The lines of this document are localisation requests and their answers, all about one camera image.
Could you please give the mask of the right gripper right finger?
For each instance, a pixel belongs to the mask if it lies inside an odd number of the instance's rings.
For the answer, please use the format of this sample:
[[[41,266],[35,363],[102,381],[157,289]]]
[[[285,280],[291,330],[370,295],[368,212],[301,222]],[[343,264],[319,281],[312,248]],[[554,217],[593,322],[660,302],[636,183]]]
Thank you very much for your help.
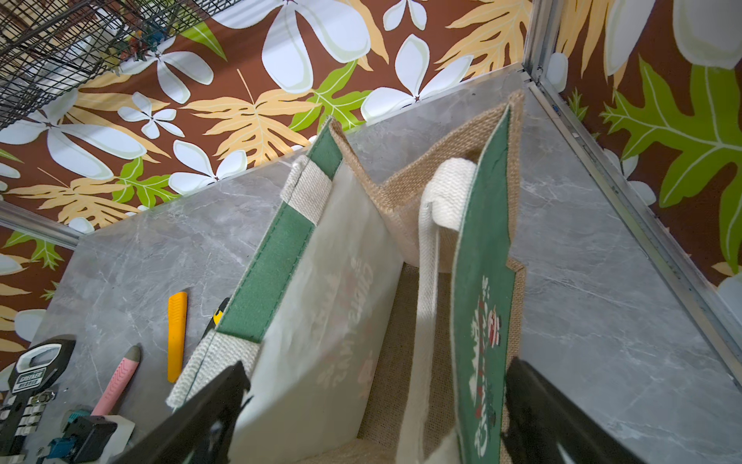
[[[506,371],[505,409],[500,438],[514,463],[643,462],[519,358]]]

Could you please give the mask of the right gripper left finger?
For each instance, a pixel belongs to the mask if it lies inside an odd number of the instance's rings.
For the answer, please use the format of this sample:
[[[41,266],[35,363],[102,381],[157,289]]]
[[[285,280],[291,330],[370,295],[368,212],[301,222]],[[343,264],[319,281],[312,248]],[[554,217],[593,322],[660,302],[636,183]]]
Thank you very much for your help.
[[[248,404],[241,362],[227,367],[117,463],[227,463],[235,425]]]

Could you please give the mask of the green burlap Christmas tote bag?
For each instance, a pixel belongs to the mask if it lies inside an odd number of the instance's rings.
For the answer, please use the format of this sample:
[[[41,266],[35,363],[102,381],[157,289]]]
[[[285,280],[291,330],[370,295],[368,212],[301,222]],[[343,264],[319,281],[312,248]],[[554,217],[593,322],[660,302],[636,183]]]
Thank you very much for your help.
[[[239,367],[235,463],[508,462],[524,98],[382,184],[326,123],[167,405],[181,411]]]

